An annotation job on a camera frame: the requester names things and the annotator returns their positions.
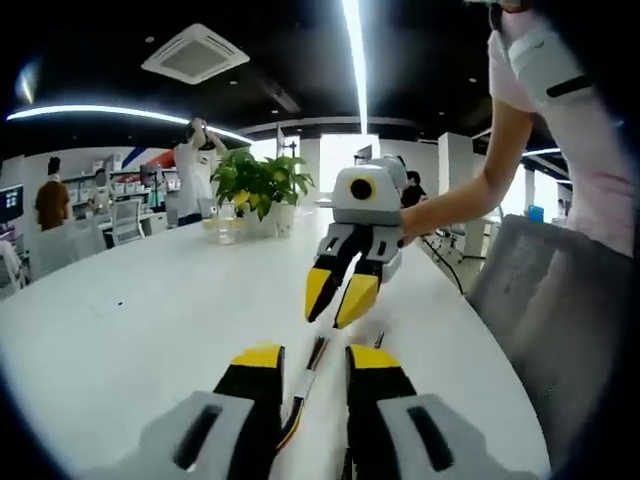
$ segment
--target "desk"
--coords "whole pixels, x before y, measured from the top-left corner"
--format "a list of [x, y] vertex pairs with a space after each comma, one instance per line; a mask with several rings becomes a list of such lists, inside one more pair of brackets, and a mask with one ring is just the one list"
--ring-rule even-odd
[[[303, 320], [306, 275], [330, 210], [288, 239], [229, 246], [199, 224], [74, 263], [0, 303], [0, 355], [26, 417], [72, 471], [117, 461], [142, 428], [259, 342], [286, 347], [285, 401], [321, 325]], [[318, 322], [332, 320], [341, 295]], [[344, 347], [378, 331], [418, 393], [435, 393], [510, 470], [549, 469], [535, 412], [493, 337], [415, 245], [369, 314], [335, 335], [274, 478], [335, 479], [346, 439]]]
[[[164, 232], [167, 229], [167, 214], [161, 213], [143, 213], [140, 215], [140, 225], [145, 236], [154, 235]], [[103, 232], [113, 228], [111, 221], [101, 223], [98, 228]]]

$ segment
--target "pink shirt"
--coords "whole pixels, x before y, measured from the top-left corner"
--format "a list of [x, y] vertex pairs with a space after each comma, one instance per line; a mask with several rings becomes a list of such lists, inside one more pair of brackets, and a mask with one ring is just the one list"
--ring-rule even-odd
[[[512, 42], [544, 20], [532, 11], [504, 13], [503, 35]], [[594, 95], [569, 106], [535, 104], [504, 59], [497, 32], [489, 38], [491, 96], [518, 110], [542, 115], [567, 160], [573, 206], [567, 226], [629, 257], [633, 250], [631, 160], [616, 138], [615, 125]]]

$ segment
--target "light strip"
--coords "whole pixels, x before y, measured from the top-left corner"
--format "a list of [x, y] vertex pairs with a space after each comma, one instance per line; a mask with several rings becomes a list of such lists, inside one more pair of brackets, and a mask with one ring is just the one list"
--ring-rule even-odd
[[531, 157], [533, 155], [546, 155], [549, 153], [560, 153], [559, 148], [544, 148], [542, 150], [534, 150], [532, 152], [524, 152], [522, 154], [523, 157]]
[[364, 43], [362, 41], [362, 25], [360, 23], [360, 6], [358, 0], [342, 0], [344, 17], [347, 21], [351, 59], [356, 76], [358, 91], [358, 110], [360, 111], [360, 133], [367, 134], [367, 69], [364, 61]]
[[[31, 108], [29, 110], [23, 110], [22, 112], [12, 113], [7, 117], [7, 121], [17, 120], [19, 118], [36, 117], [38, 115], [48, 115], [51, 113], [68, 113], [68, 112], [99, 112], [99, 113], [115, 113], [118, 115], [131, 115], [134, 117], [153, 118], [155, 120], [162, 120], [163, 122], [177, 123], [178, 125], [187, 125], [189, 120], [180, 117], [173, 117], [171, 115], [165, 115], [163, 113], [148, 112], [146, 110], [136, 110], [134, 108], [122, 108], [122, 107], [109, 107], [105, 105], [56, 105], [51, 107], [39, 107]], [[242, 135], [238, 135], [221, 128], [207, 126], [207, 129], [223, 135], [225, 137], [234, 138], [241, 142], [253, 144], [253, 140], [250, 140]]]

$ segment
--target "air conditioner vent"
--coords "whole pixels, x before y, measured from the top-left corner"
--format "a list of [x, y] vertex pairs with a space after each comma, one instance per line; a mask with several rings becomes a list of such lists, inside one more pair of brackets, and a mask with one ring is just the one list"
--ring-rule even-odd
[[165, 43], [142, 68], [196, 85], [248, 61], [233, 44], [195, 24]]

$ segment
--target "gripper camera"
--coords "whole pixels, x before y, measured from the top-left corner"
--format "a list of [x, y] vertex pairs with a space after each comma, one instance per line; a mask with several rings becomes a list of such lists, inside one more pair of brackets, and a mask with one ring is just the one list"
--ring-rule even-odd
[[305, 317], [309, 322], [331, 303], [358, 254], [334, 327], [346, 327], [374, 305], [380, 286], [393, 277], [402, 261], [400, 192], [406, 183], [404, 165], [391, 156], [340, 171], [331, 198], [334, 223], [320, 242], [307, 277]]

